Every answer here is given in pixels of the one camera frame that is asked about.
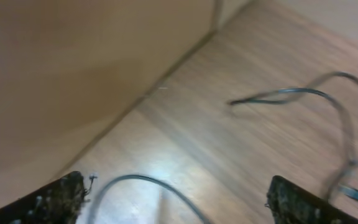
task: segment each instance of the laminate floor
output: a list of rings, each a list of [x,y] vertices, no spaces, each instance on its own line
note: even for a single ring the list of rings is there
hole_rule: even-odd
[[[226,102],[333,70],[358,76],[358,48],[276,2],[256,1],[70,170],[98,172],[90,199],[114,177],[140,173],[175,186],[214,223],[273,223],[264,203],[274,175],[320,195],[341,165],[337,113],[318,96],[234,111]],[[351,111],[358,153],[358,88],[337,78],[320,90]],[[358,218],[357,202],[340,196],[335,206]],[[114,186],[96,222],[199,223],[176,196],[141,180]]]

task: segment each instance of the black cable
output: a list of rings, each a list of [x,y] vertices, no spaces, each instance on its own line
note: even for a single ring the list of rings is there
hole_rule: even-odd
[[[266,103],[271,105],[283,105],[291,103],[293,101],[299,100],[305,93],[312,93],[319,96],[322,96],[329,100],[331,104],[338,110],[341,122],[342,122],[342,131],[343,131],[343,147],[347,152],[347,161],[342,165],[338,174],[334,175],[331,183],[328,184],[327,191],[323,194],[323,198],[330,201],[333,199],[335,190],[338,189],[342,184],[346,183],[349,178],[349,174],[356,168],[358,168],[358,161],[356,162],[356,150],[354,148],[354,132],[351,123],[351,118],[349,112],[333,97],[323,93],[322,91],[314,90],[313,88],[318,85],[328,81],[332,77],[344,77],[353,81],[358,85],[358,78],[345,73],[345,72],[332,72],[318,77],[317,79],[310,82],[306,88],[288,88],[282,90],[275,90],[266,93],[259,93],[248,98],[230,101],[231,106],[238,105],[241,103]],[[291,95],[284,100],[261,100],[268,96],[273,96],[281,93],[298,93],[296,95]]]
[[[131,175],[123,175],[120,177],[115,178],[114,180],[107,183],[95,196],[95,199],[93,201],[93,204],[91,205],[89,216],[88,216],[88,224],[94,224],[96,214],[99,210],[100,203],[104,196],[106,195],[107,191],[116,183],[122,181],[122,180],[129,180],[129,179],[138,179],[138,180],[146,180],[155,184],[158,184],[159,186],[173,192],[175,195],[177,195],[186,205],[188,205],[192,211],[200,218],[200,220],[203,223],[210,224],[211,222],[206,218],[206,216],[203,214],[203,212],[197,208],[193,202],[191,202],[190,199],[186,198],[181,192],[179,192],[177,189],[173,188],[171,185],[166,184],[162,182],[161,180],[157,180],[152,177],[147,177],[145,175],[138,175],[138,174],[131,174]]]

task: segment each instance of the wire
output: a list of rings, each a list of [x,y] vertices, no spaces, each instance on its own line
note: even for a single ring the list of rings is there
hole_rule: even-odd
[[[206,224],[210,224],[211,222],[206,218],[206,215],[203,214],[203,212],[197,208],[197,206],[195,204],[193,204],[193,202],[191,202],[190,199],[188,199],[186,196],[184,196],[180,191],[178,191],[177,189],[173,188],[171,185],[166,184],[165,182],[162,182],[161,180],[157,180],[155,178],[152,177],[147,177],[145,175],[138,175],[138,174],[131,174],[131,175],[123,175],[120,177],[117,177],[115,179],[113,179],[112,181],[110,181],[109,183],[107,183],[97,194],[97,196],[95,196],[94,202],[91,205],[90,208],[90,212],[89,212],[89,216],[88,216],[88,224],[94,224],[94,221],[96,219],[96,214],[99,210],[100,207],[100,203],[102,201],[102,199],[104,198],[104,196],[106,195],[107,191],[116,183],[122,181],[122,180],[129,180],[129,179],[137,179],[137,180],[146,180],[155,184],[158,184],[159,186],[173,192],[175,195],[177,195],[186,205],[188,205],[192,211],[198,216],[198,218],[200,218],[200,220],[203,223]]]
[[[313,80],[305,88],[287,88],[281,90],[274,90],[266,93],[258,93],[256,95],[247,98],[243,98],[240,100],[233,100],[229,102],[229,105],[231,106],[242,104],[242,103],[265,103],[271,105],[284,105],[299,100],[302,96],[305,95],[305,93],[312,93],[322,96],[331,102],[334,108],[337,109],[339,117],[341,119],[342,132],[343,132],[342,135],[343,148],[347,152],[347,161],[342,165],[339,172],[337,174],[334,174],[334,178],[332,179],[331,183],[328,184],[327,191],[323,194],[323,198],[327,201],[331,201],[333,199],[334,193],[337,192],[339,187],[344,185],[349,180],[350,173],[354,169],[358,168],[358,161],[356,159],[356,150],[354,147],[354,132],[353,132],[353,126],[352,126],[349,112],[345,109],[345,107],[343,107],[337,100],[335,100],[330,95],[323,93],[322,91],[313,89],[321,85],[322,83],[328,81],[332,77],[344,77],[353,81],[355,84],[358,85],[358,78],[355,77],[354,75],[345,72],[331,72]],[[290,95],[288,98],[284,100],[261,100],[261,98],[266,98],[281,93],[298,93],[298,94]]]

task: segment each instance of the wooden floor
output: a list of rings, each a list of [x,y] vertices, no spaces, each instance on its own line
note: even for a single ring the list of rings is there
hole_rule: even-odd
[[[337,114],[317,96],[233,113],[226,101],[333,70],[358,76],[358,49],[275,2],[256,1],[71,169],[98,172],[94,194],[119,175],[147,174],[182,191],[214,223],[273,223],[264,203],[274,175],[319,195],[341,164]],[[351,111],[358,150],[357,87],[337,79],[320,90]],[[358,218],[358,203],[342,196],[335,206]],[[127,180],[103,200],[97,223],[199,221],[171,193]]]

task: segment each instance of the thin black wire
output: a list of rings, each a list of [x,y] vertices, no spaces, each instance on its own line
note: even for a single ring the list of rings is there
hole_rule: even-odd
[[[266,93],[259,93],[254,96],[250,96],[248,98],[229,102],[229,104],[232,106],[242,103],[265,103],[271,105],[283,105],[299,100],[302,96],[305,95],[305,93],[312,93],[322,96],[331,102],[331,104],[337,109],[341,119],[342,132],[343,132],[343,137],[342,137],[343,147],[347,152],[347,161],[343,163],[339,172],[337,174],[334,174],[332,181],[330,181],[330,183],[328,184],[327,190],[323,193],[323,198],[327,201],[333,199],[334,193],[337,192],[337,188],[340,185],[345,184],[350,177],[350,173],[354,169],[358,168],[358,161],[356,160],[356,150],[354,147],[354,132],[353,132],[353,127],[352,127],[352,122],[349,112],[345,109],[345,107],[343,107],[338,101],[336,101],[330,95],[314,89],[317,86],[321,85],[322,83],[328,81],[332,77],[344,77],[353,81],[355,84],[358,85],[358,78],[355,77],[354,75],[345,72],[332,72],[318,77],[317,79],[310,82],[305,88],[288,88],[282,90],[275,90]],[[261,98],[265,98],[268,96],[273,96],[281,93],[298,93],[298,94],[290,95],[284,100],[261,100]]]
[[[115,185],[116,183],[118,183],[118,182],[120,182],[122,180],[129,180],[129,179],[146,180],[146,181],[158,184],[159,186],[161,186],[161,187],[173,192],[180,199],[182,199],[185,204],[187,204],[192,209],[192,211],[198,216],[198,218],[200,218],[200,220],[203,223],[206,223],[206,224],[211,223],[206,218],[206,215],[204,215],[203,212],[199,208],[197,208],[197,206],[195,204],[193,204],[193,202],[191,202],[190,199],[186,198],[186,196],[184,196],[177,189],[173,188],[171,185],[166,184],[166,183],[162,182],[161,180],[157,180],[157,179],[152,178],[152,177],[147,177],[145,175],[131,174],[131,175],[123,175],[123,176],[115,178],[114,180],[112,180],[109,183],[107,183],[102,188],[102,190],[100,190],[98,192],[98,194],[97,194],[97,196],[95,196],[93,204],[91,205],[91,208],[90,208],[90,212],[89,212],[89,216],[88,216],[88,224],[94,224],[94,221],[96,219],[96,214],[97,214],[97,212],[99,210],[100,203],[101,203],[102,199],[104,198],[104,196],[106,195],[107,191],[113,185]]]

